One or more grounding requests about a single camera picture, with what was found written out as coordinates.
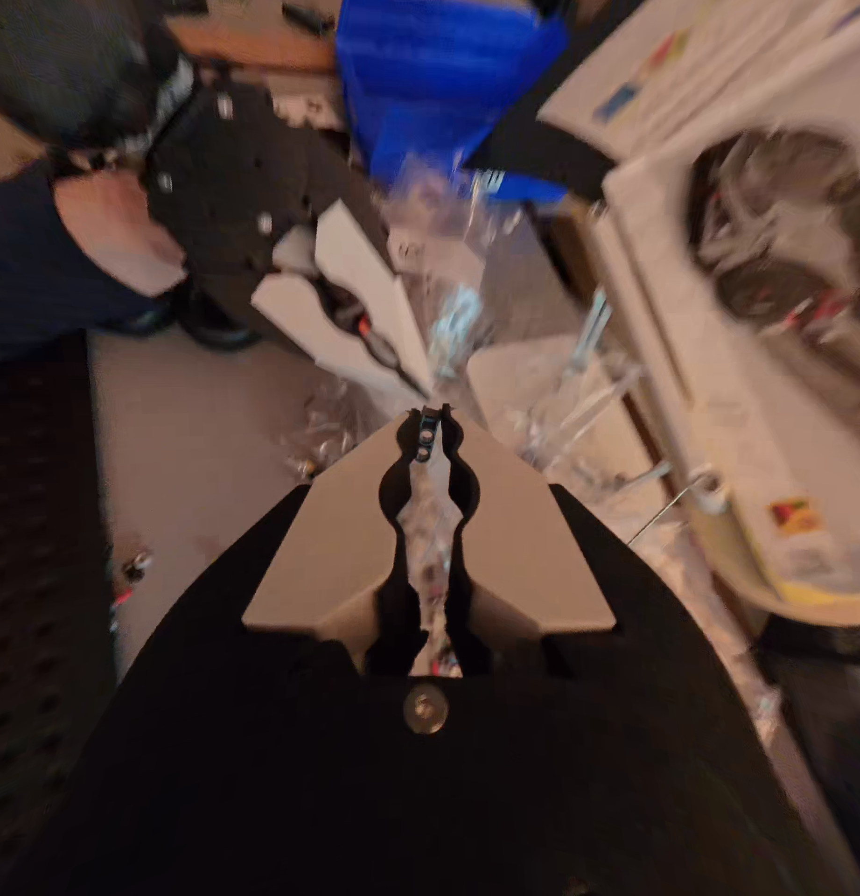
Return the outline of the small crumpled clear bag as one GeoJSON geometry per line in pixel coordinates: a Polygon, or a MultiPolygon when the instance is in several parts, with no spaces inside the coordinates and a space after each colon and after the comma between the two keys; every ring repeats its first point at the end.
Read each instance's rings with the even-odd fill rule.
{"type": "Polygon", "coordinates": [[[279,437],[284,463],[296,481],[312,483],[351,452],[360,423],[356,392],[346,380],[321,385],[304,401],[297,425],[279,437]]]}

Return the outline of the black studded mat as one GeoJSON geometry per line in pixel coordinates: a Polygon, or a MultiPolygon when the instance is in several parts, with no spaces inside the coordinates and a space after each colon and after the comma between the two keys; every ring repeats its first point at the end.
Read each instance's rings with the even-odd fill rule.
{"type": "Polygon", "coordinates": [[[0,881],[115,686],[82,333],[0,364],[0,881]]]}

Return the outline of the blue plastic bin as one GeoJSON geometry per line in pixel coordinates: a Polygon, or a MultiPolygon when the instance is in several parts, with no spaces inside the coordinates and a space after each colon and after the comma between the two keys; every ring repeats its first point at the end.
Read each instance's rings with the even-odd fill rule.
{"type": "Polygon", "coordinates": [[[557,203],[566,189],[468,158],[565,50],[556,19],[480,2],[346,1],[335,51],[351,135],[370,178],[394,185],[410,156],[473,172],[490,200],[557,203]]]}

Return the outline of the pile of clear parts bags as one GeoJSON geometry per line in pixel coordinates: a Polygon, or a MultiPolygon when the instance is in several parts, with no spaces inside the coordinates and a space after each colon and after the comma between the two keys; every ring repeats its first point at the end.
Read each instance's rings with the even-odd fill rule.
{"type": "MultiPolygon", "coordinates": [[[[413,165],[411,162],[408,165],[411,167],[406,167],[406,173],[402,174],[400,183],[393,191],[388,222],[395,219],[397,227],[411,230],[402,235],[401,240],[398,235],[394,235],[393,247],[398,251],[399,242],[419,244],[417,248],[420,251],[415,251],[413,257],[408,256],[416,264],[416,273],[406,275],[406,280],[410,278],[413,283],[419,283],[419,286],[414,286],[417,292],[414,294],[416,297],[413,309],[416,319],[427,327],[434,386],[442,389],[445,400],[454,398],[456,405],[461,403],[465,408],[467,405],[478,408],[476,399],[480,395],[479,386],[467,386],[468,361],[489,342],[491,335],[494,335],[496,322],[502,325],[505,322],[516,322],[517,316],[516,300],[513,308],[508,306],[510,311],[507,313],[493,312],[491,293],[483,292],[485,287],[481,285],[481,280],[490,246],[495,246],[496,240],[503,241],[505,234],[513,230],[513,227],[501,216],[496,218],[478,199],[470,200],[469,209],[467,199],[456,198],[453,182],[449,183],[439,171],[428,167],[424,162],[415,161],[413,165]],[[440,214],[443,211],[467,214],[469,210],[472,218],[468,216],[469,223],[466,218],[463,223],[452,222],[444,236],[440,222],[418,224],[419,198],[426,200],[426,208],[423,210],[428,215],[430,210],[440,214]],[[457,266],[454,259],[458,252],[465,257],[470,256],[465,261],[466,267],[462,265],[463,270],[458,269],[461,273],[455,273],[457,266]]],[[[553,367],[546,368],[550,374],[555,369],[562,372],[561,368],[573,364],[567,364],[565,360],[554,363],[552,350],[529,348],[528,342],[520,345],[528,349],[528,361],[551,361],[553,367]]],[[[528,387],[531,378],[528,361],[513,362],[518,369],[511,369],[506,364],[504,372],[517,373],[520,382],[528,387]]],[[[576,362],[573,366],[576,364],[582,366],[585,362],[576,362]]],[[[515,397],[517,387],[504,386],[503,378],[503,374],[493,376],[498,386],[510,396],[508,409],[519,411],[516,422],[510,424],[516,427],[512,432],[509,430],[511,435],[516,436],[519,431],[522,434],[517,441],[520,442],[521,449],[528,450],[530,454],[536,451],[541,453],[545,447],[541,443],[544,442],[545,432],[537,433],[533,429],[536,424],[529,419],[536,412],[528,410],[528,398],[518,400],[515,397]]],[[[436,485],[428,485],[426,482],[421,485],[422,477],[430,474],[418,475],[420,481],[412,516],[428,516],[429,522],[423,528],[414,521],[405,524],[407,530],[411,527],[410,531],[416,539],[413,545],[415,552],[412,552],[412,559],[408,561],[414,567],[412,572],[416,570],[415,575],[423,575],[426,572],[424,567],[430,568],[431,573],[439,572],[443,567],[449,568],[453,539],[449,530],[454,531],[456,514],[454,510],[442,509],[442,492],[445,491],[447,496],[448,480],[442,483],[439,479],[441,475],[440,468],[436,469],[433,474],[436,476],[436,485]]],[[[707,609],[704,606],[706,601],[701,596],[703,592],[694,596],[694,589],[698,586],[689,585],[690,579],[686,581],[686,574],[693,572],[692,560],[689,559],[691,549],[688,539],[679,533],[679,524],[658,523],[653,527],[653,535],[642,536],[643,555],[639,557],[632,546],[627,546],[625,539],[620,538],[619,532],[607,527],[606,520],[601,521],[594,516],[594,508],[585,508],[568,489],[560,485],[555,491],[556,498],[566,500],[566,504],[563,501],[559,503],[559,508],[562,513],[566,513],[568,523],[580,525],[577,530],[579,536],[574,536],[598,581],[602,581],[598,575],[602,572],[610,576],[607,582],[613,578],[610,574],[622,575],[629,572],[632,573],[629,584],[644,584],[637,579],[633,570],[636,566],[640,570],[645,559],[652,559],[655,568],[650,575],[645,573],[648,578],[657,572],[667,573],[666,585],[678,584],[679,598],[691,594],[692,615],[698,610],[702,613],[702,616],[698,614],[699,617],[695,617],[696,622],[703,621],[703,635],[726,667],[727,675],[732,679],[739,699],[745,704],[760,739],[768,745],[778,723],[780,694],[768,686],[760,672],[756,671],[741,635],[735,630],[734,633],[729,632],[730,625],[725,620],[717,620],[718,613],[713,609],[715,604],[711,601],[712,606],[707,604],[707,609]]],[[[601,584],[605,598],[629,596],[626,588],[614,590],[607,582],[601,584]]]]}

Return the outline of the white lego instruction booklet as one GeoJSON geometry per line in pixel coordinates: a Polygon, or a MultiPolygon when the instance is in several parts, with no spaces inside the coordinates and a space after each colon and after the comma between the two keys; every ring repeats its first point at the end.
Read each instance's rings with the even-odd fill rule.
{"type": "Polygon", "coordinates": [[[860,2],[612,2],[504,113],[478,163],[677,188],[680,246],[722,310],[804,347],[860,435],[860,2]]]}

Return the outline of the small black beam with holes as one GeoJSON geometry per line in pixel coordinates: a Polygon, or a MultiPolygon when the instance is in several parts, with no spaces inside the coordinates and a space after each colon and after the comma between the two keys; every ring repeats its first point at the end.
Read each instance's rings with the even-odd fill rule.
{"type": "Polygon", "coordinates": [[[437,436],[440,432],[442,409],[424,406],[414,444],[412,462],[417,464],[428,463],[434,452],[437,436]]]}

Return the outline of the large black rubber tire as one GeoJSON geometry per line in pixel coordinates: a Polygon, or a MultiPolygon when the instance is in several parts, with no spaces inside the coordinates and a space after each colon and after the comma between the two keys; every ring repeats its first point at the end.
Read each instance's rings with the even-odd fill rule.
{"type": "Polygon", "coordinates": [[[186,280],[154,298],[151,307],[130,318],[103,323],[103,331],[136,340],[152,338],[178,326],[200,347],[219,353],[253,348],[262,336],[234,320],[202,288],[186,280]]]}

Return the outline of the person's left hand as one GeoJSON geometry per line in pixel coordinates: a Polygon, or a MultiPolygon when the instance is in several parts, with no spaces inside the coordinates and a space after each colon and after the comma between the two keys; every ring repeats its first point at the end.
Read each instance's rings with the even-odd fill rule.
{"type": "Polygon", "coordinates": [[[186,255],[150,217],[147,196],[130,171],[99,171],[56,181],[55,207],[77,246],[100,270],[155,298],[187,277],[186,255]]]}

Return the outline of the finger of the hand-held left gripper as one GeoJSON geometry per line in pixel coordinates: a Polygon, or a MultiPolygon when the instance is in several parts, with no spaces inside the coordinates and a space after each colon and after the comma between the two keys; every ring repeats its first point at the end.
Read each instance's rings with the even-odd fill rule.
{"type": "Polygon", "coordinates": [[[346,311],[350,330],[369,359],[420,397],[433,394],[424,336],[401,276],[369,241],[354,214],[337,200],[318,218],[316,263],[323,282],[355,300],[346,311]]]}
{"type": "Polygon", "coordinates": [[[361,337],[331,321],[305,278],[269,275],[256,288],[251,304],[321,369],[380,392],[417,396],[417,387],[380,364],[361,337]]]}

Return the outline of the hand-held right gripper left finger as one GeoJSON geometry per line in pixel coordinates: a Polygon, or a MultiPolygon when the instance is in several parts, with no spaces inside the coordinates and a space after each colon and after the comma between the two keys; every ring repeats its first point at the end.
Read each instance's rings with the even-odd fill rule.
{"type": "Polygon", "coordinates": [[[370,675],[411,672],[427,633],[399,517],[421,421],[399,415],[306,488],[243,612],[248,629],[339,642],[370,675]]]}

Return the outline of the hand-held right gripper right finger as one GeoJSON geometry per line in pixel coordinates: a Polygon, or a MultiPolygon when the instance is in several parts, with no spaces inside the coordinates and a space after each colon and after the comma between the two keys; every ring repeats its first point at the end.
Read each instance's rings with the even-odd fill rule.
{"type": "Polygon", "coordinates": [[[545,477],[446,406],[451,544],[446,634],[464,677],[542,662],[552,637],[617,621],[545,477]]]}

